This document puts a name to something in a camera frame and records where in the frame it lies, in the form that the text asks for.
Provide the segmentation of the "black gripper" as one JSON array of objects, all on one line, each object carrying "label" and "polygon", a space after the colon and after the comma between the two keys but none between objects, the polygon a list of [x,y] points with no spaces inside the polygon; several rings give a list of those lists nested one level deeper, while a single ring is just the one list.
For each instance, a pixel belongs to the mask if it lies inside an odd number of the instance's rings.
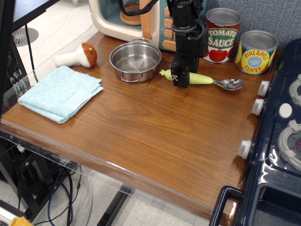
[{"label": "black gripper", "polygon": [[[167,1],[178,52],[171,63],[172,82],[177,87],[189,86],[190,73],[198,73],[199,58],[208,50],[208,24],[200,18],[203,3],[202,0]],[[189,60],[184,54],[197,58]]]}]

